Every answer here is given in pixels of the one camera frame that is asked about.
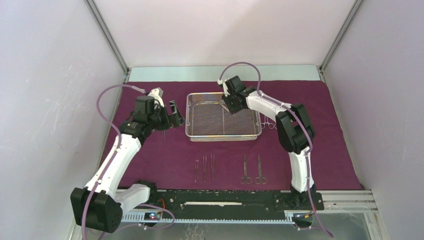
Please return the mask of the steel forceps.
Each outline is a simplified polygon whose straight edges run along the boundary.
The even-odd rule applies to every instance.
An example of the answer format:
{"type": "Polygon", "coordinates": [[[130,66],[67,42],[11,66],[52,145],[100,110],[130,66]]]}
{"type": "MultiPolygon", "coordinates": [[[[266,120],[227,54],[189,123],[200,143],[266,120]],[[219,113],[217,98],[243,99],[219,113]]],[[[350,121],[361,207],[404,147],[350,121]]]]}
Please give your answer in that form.
{"type": "Polygon", "coordinates": [[[258,176],[255,177],[254,182],[255,184],[261,184],[265,185],[268,180],[266,177],[263,176],[263,169],[262,169],[262,161],[260,155],[257,156],[257,167],[258,167],[258,176]]]}
{"type": "Polygon", "coordinates": [[[268,128],[268,129],[275,129],[276,124],[271,122],[270,119],[264,115],[263,120],[261,120],[260,126],[262,129],[268,128]]]}
{"type": "Polygon", "coordinates": [[[247,156],[243,156],[243,176],[240,178],[241,184],[250,185],[252,183],[252,178],[248,176],[247,170],[247,156]]]}

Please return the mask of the left corner aluminium post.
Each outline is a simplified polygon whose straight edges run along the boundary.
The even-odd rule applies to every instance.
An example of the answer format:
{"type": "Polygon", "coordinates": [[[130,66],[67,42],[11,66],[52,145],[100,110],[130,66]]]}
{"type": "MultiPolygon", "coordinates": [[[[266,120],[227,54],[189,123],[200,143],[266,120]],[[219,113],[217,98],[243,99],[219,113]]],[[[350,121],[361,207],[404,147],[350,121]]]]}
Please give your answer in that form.
{"type": "Polygon", "coordinates": [[[117,60],[121,70],[125,75],[130,72],[130,68],[128,67],[123,54],[121,53],[97,3],[95,0],[84,0],[89,12],[91,13],[95,23],[97,24],[101,34],[103,35],[107,45],[109,46],[112,54],[117,60]]]}

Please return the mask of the corner aluminium post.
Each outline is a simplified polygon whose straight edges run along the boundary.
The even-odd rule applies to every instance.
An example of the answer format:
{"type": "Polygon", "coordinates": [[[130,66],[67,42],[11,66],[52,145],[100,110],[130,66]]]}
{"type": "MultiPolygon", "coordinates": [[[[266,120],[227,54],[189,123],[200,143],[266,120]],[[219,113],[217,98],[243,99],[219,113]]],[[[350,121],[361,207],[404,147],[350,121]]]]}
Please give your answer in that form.
{"type": "Polygon", "coordinates": [[[336,51],[338,50],[339,46],[341,45],[343,39],[345,38],[346,34],[349,31],[349,28],[351,27],[352,23],[354,22],[356,16],[358,15],[359,11],[361,10],[363,4],[365,3],[365,0],[355,0],[345,18],[343,21],[337,35],[335,36],[335,39],[333,40],[329,50],[327,51],[321,65],[319,66],[320,71],[323,73],[325,69],[329,66],[331,60],[333,59],[334,55],[336,54],[336,51]]]}
{"type": "Polygon", "coordinates": [[[97,24],[101,34],[103,35],[107,45],[109,46],[112,54],[117,60],[121,70],[125,75],[130,72],[130,68],[128,67],[123,54],[121,53],[97,3],[95,0],[84,0],[89,12],[91,13],[95,23],[97,24]]]}

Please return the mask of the steel instrument tray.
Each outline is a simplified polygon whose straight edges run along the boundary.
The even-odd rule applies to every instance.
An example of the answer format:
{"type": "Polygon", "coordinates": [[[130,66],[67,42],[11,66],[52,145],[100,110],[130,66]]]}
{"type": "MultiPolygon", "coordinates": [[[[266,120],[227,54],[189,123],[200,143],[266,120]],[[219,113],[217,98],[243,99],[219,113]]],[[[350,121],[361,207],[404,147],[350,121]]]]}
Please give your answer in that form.
{"type": "Polygon", "coordinates": [[[185,134],[192,142],[256,140],[262,134],[260,114],[243,109],[234,115],[219,103],[222,92],[195,92],[187,95],[185,134]]]}

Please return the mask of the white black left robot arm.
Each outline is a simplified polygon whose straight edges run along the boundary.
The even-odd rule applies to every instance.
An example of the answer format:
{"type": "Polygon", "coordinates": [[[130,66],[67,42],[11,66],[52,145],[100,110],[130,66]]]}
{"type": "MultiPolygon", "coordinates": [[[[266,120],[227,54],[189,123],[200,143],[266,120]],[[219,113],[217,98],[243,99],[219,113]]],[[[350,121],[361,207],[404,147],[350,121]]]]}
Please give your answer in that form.
{"type": "Polygon", "coordinates": [[[134,111],[118,128],[113,146],[100,168],[83,188],[76,187],[70,194],[76,224],[106,233],[118,229],[124,214],[139,205],[153,208],[158,194],[153,183],[134,183],[118,192],[118,186],[134,156],[147,138],[157,131],[165,131],[184,124],[174,100],[167,108],[151,96],[135,101],[134,111]]]}

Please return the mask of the aluminium frame rail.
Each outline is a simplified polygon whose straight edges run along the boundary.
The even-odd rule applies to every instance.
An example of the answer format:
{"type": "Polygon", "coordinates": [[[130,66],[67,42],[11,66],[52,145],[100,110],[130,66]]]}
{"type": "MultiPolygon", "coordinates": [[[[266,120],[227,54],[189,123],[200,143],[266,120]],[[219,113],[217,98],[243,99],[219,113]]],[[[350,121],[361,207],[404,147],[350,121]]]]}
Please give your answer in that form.
{"type": "Polygon", "coordinates": [[[144,204],[163,207],[178,218],[229,218],[237,214],[281,214],[285,211],[375,211],[366,191],[285,192],[279,190],[152,190],[144,204]]]}

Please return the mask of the maroon surgical wrap cloth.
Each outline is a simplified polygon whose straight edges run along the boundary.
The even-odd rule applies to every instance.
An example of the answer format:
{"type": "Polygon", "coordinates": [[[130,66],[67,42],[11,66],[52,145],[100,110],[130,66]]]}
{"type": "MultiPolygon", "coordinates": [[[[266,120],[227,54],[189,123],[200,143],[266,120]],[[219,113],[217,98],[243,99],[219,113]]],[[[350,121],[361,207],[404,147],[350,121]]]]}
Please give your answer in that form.
{"type": "MultiPolygon", "coordinates": [[[[312,178],[318,190],[360,190],[329,89],[321,81],[265,81],[260,89],[279,101],[304,104],[315,128],[311,152],[312,178]]],[[[255,140],[193,142],[183,126],[153,132],[130,162],[120,188],[136,181],[153,182],[160,189],[187,190],[283,190],[291,184],[288,153],[280,145],[275,129],[264,129],[255,140]],[[214,180],[211,172],[214,154],[214,180]],[[247,175],[251,184],[241,184],[243,159],[247,157],[247,175]],[[258,155],[266,184],[255,184],[258,155]],[[203,180],[203,156],[207,156],[206,182],[203,180]],[[195,160],[199,160],[195,182],[195,160]]]]}

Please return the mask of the grey scalpel handle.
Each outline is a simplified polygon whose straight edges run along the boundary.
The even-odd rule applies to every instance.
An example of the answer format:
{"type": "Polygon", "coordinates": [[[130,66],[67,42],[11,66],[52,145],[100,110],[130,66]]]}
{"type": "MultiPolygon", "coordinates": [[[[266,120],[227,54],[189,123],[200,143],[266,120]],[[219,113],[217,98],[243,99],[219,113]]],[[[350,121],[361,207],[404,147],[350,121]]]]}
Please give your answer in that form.
{"type": "Polygon", "coordinates": [[[227,111],[230,115],[234,115],[235,113],[231,112],[230,109],[224,105],[223,103],[219,103],[219,105],[225,110],[227,111]]]}

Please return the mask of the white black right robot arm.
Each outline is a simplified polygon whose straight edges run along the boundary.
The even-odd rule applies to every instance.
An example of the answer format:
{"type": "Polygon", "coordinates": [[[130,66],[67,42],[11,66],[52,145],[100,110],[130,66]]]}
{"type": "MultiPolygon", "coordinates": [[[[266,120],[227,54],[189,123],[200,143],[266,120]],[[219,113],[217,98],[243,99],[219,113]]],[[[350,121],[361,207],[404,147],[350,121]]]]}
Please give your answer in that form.
{"type": "Polygon", "coordinates": [[[250,109],[275,121],[278,140],[290,159],[290,201],[295,208],[304,209],[310,204],[315,191],[311,173],[315,129],[305,106],[281,102],[254,87],[230,89],[223,83],[219,86],[223,88],[222,99],[231,114],[250,109]]]}

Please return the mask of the right corner aluminium post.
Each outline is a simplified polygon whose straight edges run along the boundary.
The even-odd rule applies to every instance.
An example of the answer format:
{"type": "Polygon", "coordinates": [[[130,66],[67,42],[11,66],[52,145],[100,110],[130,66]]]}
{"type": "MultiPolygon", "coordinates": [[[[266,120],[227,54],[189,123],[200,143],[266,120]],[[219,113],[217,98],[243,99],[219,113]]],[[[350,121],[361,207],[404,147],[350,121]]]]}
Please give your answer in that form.
{"type": "Polygon", "coordinates": [[[329,50],[327,51],[321,65],[319,66],[320,71],[323,73],[325,69],[329,66],[331,60],[333,59],[334,55],[336,54],[336,51],[338,50],[339,46],[341,45],[343,39],[345,38],[346,34],[349,31],[349,28],[351,27],[352,23],[354,22],[356,16],[358,15],[359,11],[361,10],[363,4],[365,3],[365,0],[355,0],[345,18],[343,21],[337,35],[335,36],[335,39],[333,40],[329,50]]]}

